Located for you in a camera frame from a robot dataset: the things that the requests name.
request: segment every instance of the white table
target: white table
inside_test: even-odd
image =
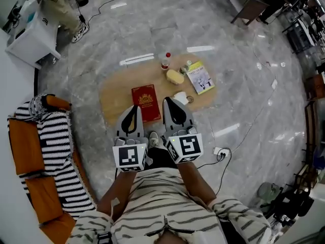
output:
[[[36,62],[49,53],[61,58],[55,49],[58,21],[48,15],[39,6],[32,21],[26,25],[25,31],[8,44],[6,51],[37,69],[41,66]]]

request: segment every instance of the gray marble floor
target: gray marble floor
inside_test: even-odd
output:
[[[89,0],[80,10],[89,19],[105,1]],[[111,9],[119,3],[127,5]],[[246,204],[264,181],[282,186],[292,180],[303,159],[306,99],[302,68],[278,20],[268,26],[231,24],[236,12],[228,0],[115,0],[101,11],[78,43],[59,34],[62,58],[49,59],[39,72],[40,93],[73,104],[77,147],[99,198],[115,172],[113,129],[99,102],[103,81],[126,58],[147,53],[158,58],[193,46],[213,46],[196,54],[215,74],[217,88],[213,104],[194,113],[205,151],[196,165],[215,162],[214,147],[229,147],[232,160],[220,193]],[[162,124],[150,129],[163,132]],[[215,191],[228,160],[200,169]]]

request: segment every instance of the power strip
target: power strip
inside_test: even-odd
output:
[[[221,154],[225,154],[225,157],[227,157],[229,155],[229,149],[223,149],[216,146],[213,153],[218,156]]]

